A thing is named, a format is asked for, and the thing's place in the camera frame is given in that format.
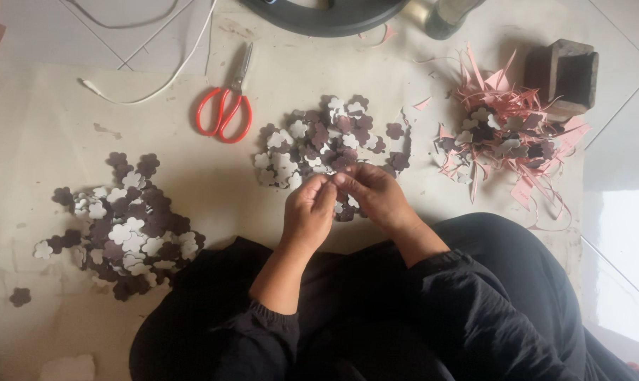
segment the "left hand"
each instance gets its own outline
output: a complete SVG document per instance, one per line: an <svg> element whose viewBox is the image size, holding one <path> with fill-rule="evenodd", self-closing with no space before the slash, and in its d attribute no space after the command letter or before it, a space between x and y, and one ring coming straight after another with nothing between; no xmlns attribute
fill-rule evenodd
<svg viewBox="0 0 639 381"><path fill-rule="evenodd" d="M331 230L338 188L329 176L310 177L286 200L280 247L312 255Z"/></svg>

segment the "black round object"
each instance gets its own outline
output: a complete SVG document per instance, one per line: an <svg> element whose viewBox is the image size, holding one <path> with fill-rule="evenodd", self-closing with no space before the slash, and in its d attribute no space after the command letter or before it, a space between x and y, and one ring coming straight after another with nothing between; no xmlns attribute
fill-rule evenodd
<svg viewBox="0 0 639 381"><path fill-rule="evenodd" d="M388 21L409 0L329 0L317 10L287 0L240 0L272 24L301 35L344 37L356 35Z"/></svg>

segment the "scissors blade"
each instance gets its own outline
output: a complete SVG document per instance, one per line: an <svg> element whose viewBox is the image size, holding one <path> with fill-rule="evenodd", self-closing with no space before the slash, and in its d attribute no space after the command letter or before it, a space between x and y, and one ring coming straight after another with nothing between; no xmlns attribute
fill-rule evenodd
<svg viewBox="0 0 639 381"><path fill-rule="evenodd" d="M244 52L244 58L242 58L241 66L237 74L235 75L235 79L232 82L230 88L234 91L239 91L241 93L241 83L244 81L244 76L246 76L246 71L249 68L249 60L251 59L251 51L254 48L254 43L250 43Z"/></svg>

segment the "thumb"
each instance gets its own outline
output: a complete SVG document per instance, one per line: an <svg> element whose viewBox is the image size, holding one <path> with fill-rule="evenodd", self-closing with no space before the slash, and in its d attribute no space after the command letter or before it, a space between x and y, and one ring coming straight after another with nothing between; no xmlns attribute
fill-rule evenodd
<svg viewBox="0 0 639 381"><path fill-rule="evenodd" d="M315 208L317 210L333 210L334 204L336 203L336 195L338 195L339 190L336 188L336 185L327 182L322 186L321 191L319 192L319 196L317 197L317 202L315 203Z"/></svg>
<svg viewBox="0 0 639 381"><path fill-rule="evenodd" d="M355 180L354 178L342 172L335 174L334 178L332 179L332 182L336 186L338 186L339 189L349 193L350 195L354 196L357 199L366 197L366 195L370 191L369 188L360 184L359 181Z"/></svg>

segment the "glass bottle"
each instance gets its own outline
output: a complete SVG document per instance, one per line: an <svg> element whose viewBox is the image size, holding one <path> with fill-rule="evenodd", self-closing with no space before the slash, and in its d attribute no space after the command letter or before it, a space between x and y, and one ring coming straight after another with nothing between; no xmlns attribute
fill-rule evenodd
<svg viewBox="0 0 639 381"><path fill-rule="evenodd" d="M446 40L463 25L471 10L484 0L437 0L425 21L425 32L436 40Z"/></svg>

